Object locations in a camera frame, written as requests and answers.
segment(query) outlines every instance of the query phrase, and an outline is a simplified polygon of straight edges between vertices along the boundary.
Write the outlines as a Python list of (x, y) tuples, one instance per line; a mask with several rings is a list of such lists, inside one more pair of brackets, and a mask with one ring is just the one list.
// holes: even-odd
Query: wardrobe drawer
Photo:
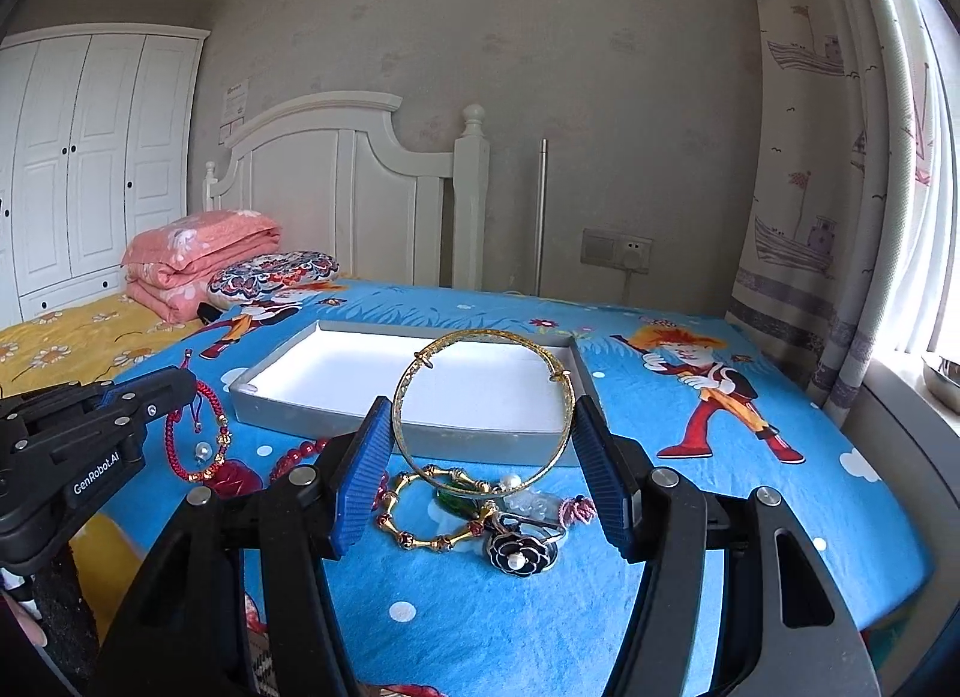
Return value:
[(115, 294), (123, 283), (123, 273), (120, 267), (109, 270), (95, 271), (83, 277), (74, 277), (64, 283), (58, 283), (49, 288), (34, 291), (22, 296), (20, 310), (24, 320), (31, 320), (37, 315), (49, 313), (50, 310), (62, 310), (64, 307), (78, 307), (90, 301)]

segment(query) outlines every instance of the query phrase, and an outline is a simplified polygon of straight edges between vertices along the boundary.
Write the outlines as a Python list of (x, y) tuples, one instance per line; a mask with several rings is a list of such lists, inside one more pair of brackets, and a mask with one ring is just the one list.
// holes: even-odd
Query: black flower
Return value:
[(526, 578), (553, 566), (557, 546), (518, 532), (492, 534), (487, 541), (490, 563), (508, 575)]

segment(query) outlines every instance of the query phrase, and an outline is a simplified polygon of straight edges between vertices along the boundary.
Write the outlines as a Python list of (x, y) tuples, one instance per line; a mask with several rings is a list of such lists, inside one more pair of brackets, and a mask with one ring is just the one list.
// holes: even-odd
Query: yellow bed sheet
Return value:
[[(199, 328), (199, 320), (164, 323), (126, 295), (54, 310), (0, 331), (0, 396), (110, 380)], [(70, 544), (103, 639), (141, 557), (106, 515), (94, 515)]]

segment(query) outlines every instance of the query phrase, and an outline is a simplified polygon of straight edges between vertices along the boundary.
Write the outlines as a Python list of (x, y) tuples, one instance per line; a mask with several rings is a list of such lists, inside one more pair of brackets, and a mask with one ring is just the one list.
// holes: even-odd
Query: headboard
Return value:
[(283, 249), (331, 253), (344, 276), (440, 284), (443, 180), (453, 185), (455, 288), (480, 288), (490, 146), (482, 107), (453, 152), (410, 152), (391, 115), (400, 96), (335, 91), (265, 110), (229, 139), (218, 179), (206, 164), (205, 209), (253, 209), (283, 227)]

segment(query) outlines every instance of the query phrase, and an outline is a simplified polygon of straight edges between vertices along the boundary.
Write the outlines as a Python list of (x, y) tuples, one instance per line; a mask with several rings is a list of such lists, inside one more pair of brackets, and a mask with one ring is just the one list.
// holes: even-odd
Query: electrical outlet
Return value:
[(610, 267), (646, 274), (650, 271), (650, 248), (653, 243), (651, 238), (584, 228), (580, 262), (594, 267)]

